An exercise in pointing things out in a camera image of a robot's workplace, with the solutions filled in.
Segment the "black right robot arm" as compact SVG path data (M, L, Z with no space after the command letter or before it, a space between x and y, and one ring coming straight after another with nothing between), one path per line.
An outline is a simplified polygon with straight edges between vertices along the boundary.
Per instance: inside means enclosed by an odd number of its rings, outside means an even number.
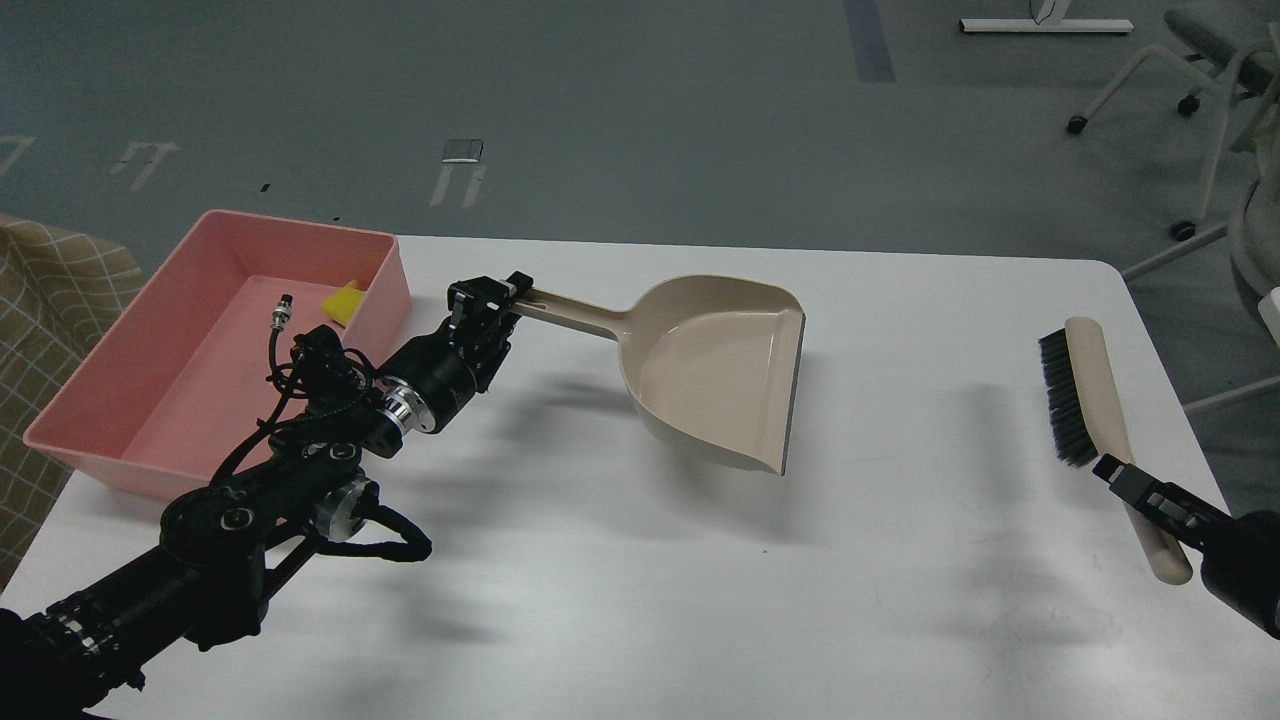
M1201 555L1204 588L1272 638L1279 638L1279 518L1239 518L1190 491L1103 454L1092 471L1130 509Z

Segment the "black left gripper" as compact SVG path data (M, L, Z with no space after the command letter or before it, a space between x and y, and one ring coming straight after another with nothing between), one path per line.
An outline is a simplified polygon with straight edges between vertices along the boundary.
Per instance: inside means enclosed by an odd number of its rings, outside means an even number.
M475 395L490 389L520 320L515 305L532 287L522 272L451 284L451 338L445 332L413 337L380 365L381 413L402 434L442 432Z

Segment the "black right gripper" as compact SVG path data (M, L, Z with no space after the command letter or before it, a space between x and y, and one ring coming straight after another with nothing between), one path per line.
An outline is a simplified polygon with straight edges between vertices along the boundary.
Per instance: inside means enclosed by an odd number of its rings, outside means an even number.
M1202 550L1208 592L1274 639L1279 638L1279 515L1230 518L1190 491L1105 454L1092 466L1110 491L1157 529Z

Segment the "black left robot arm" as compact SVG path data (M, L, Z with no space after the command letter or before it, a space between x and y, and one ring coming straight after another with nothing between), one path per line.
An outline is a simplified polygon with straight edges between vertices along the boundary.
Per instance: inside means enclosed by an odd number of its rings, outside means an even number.
M448 315L381 365L328 325L268 341L271 414L211 480L164 510L157 544L45 611L3 612L3 716L87 719L114 689L178 641L206 651L257 635L271 598L315 556L421 562L425 532L385 506L365 454L393 457L412 432L435 434L485 392L509 352L530 275L449 287Z

